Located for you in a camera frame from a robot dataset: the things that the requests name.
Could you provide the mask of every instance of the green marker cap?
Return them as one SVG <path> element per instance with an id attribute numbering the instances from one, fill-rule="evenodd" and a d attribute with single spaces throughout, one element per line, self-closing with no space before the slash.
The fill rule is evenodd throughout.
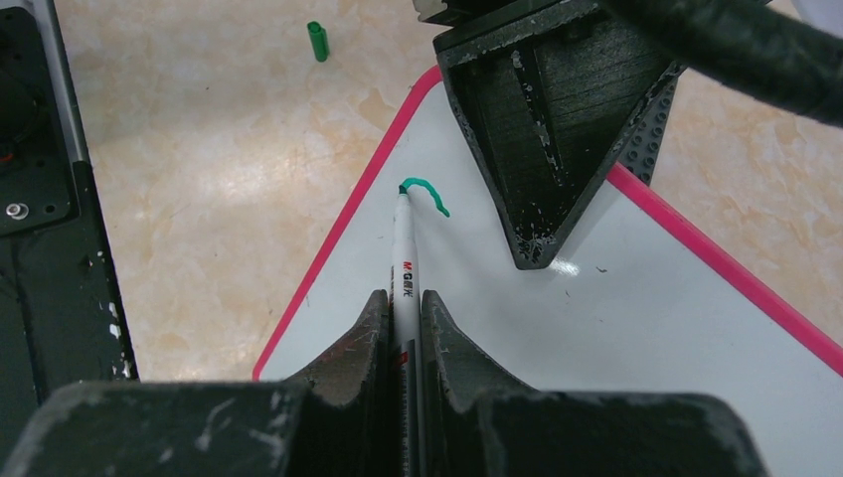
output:
<path id="1" fill-rule="evenodd" d="M 307 33 L 310 34 L 310 44 L 313 45 L 313 55 L 316 61 L 324 63 L 331 54 L 328 48 L 328 32 L 319 25 L 319 22 L 310 22 L 307 24 Z"/>

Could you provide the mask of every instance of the black metal frame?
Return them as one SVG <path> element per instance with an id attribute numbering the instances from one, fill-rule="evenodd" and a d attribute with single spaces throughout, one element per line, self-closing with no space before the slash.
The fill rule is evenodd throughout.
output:
<path id="1" fill-rule="evenodd" d="M 96 186 L 51 0 L 0 0 L 0 71 L 21 121 L 0 137 L 0 460 L 54 391 L 136 380 Z"/>

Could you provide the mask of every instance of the black robotic end effector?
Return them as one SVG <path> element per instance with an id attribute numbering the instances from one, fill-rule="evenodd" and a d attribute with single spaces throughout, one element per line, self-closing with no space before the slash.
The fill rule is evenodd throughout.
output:
<path id="1" fill-rule="evenodd" d="M 719 400 L 538 392 L 472 343 L 437 293 L 421 307 L 430 475 L 766 475 Z"/>
<path id="2" fill-rule="evenodd" d="M 741 421 L 688 395 L 542 393 L 422 299 L 429 475 L 765 475 Z M 387 293 L 290 379 L 90 383 L 30 421 L 2 477 L 366 475 L 399 469 Z"/>
<path id="3" fill-rule="evenodd" d="M 35 414 L 2 476 L 393 475 L 388 352 L 381 290 L 283 382 L 71 385 Z"/>
<path id="4" fill-rule="evenodd" d="M 551 263 L 618 159 L 649 183 L 682 68 L 595 3 L 517 1 L 434 46 L 518 268 Z"/>

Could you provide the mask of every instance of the green ink line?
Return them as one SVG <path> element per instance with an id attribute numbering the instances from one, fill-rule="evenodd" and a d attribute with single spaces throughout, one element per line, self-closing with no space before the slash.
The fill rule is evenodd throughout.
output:
<path id="1" fill-rule="evenodd" d="M 407 189 L 410 186 L 422 186 L 430 192 L 430 195 L 433 197 L 433 201 L 436 202 L 436 208 L 442 212 L 442 214 L 446 217 L 450 217 L 450 212 L 448 209 L 445 208 L 445 205 L 442 203 L 442 197 L 439 195 L 439 192 L 436 191 L 436 188 L 425 179 L 419 179 L 417 177 L 408 177 L 401 186 L 398 188 L 399 194 L 406 194 Z"/>

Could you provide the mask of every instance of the white board surface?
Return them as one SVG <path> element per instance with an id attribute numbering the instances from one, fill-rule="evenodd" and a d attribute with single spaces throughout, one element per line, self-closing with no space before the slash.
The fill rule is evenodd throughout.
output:
<path id="1" fill-rule="evenodd" d="M 411 189 L 421 288 L 515 376 L 540 390 L 712 395 L 744 419 L 773 475 L 843 475 L 843 353 L 831 340 L 619 168 L 553 265 L 517 270 L 439 79 L 431 71 L 411 93 L 256 379 L 306 366 L 389 288 L 398 185 L 422 177 L 451 218 Z"/>

